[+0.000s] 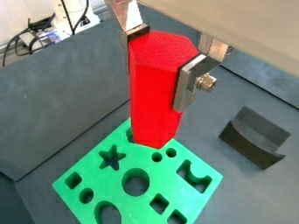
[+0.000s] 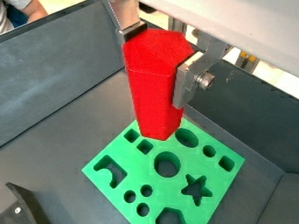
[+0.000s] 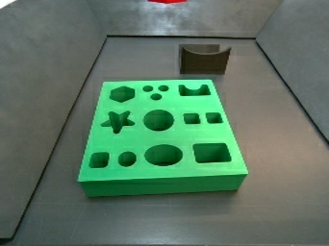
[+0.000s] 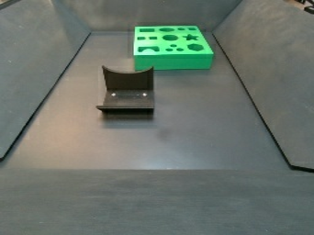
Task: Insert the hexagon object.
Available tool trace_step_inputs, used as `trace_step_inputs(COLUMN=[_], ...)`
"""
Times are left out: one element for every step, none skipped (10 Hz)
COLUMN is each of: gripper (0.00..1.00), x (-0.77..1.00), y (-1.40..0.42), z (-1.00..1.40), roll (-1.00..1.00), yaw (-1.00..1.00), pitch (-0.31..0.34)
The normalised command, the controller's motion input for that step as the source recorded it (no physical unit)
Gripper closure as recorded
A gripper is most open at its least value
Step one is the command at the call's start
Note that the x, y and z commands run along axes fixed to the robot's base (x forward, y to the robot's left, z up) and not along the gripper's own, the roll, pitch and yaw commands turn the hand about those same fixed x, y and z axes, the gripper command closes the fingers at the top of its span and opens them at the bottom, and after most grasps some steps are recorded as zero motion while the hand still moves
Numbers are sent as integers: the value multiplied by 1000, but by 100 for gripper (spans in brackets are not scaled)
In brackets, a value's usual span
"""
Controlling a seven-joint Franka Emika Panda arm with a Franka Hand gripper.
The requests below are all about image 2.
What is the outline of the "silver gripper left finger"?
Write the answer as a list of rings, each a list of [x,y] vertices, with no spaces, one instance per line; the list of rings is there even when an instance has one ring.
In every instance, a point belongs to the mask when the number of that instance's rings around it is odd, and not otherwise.
[[[116,27],[118,43],[124,44],[146,29],[138,17],[137,0],[106,0],[106,12]]]

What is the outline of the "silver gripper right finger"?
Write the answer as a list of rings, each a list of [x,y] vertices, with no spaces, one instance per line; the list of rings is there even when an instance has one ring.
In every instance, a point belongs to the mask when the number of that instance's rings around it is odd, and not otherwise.
[[[202,33],[197,39],[197,47],[201,52],[194,52],[176,68],[172,105],[177,109],[192,99],[196,87],[202,90],[210,87],[214,76],[209,73],[209,68],[222,58],[226,43]]]

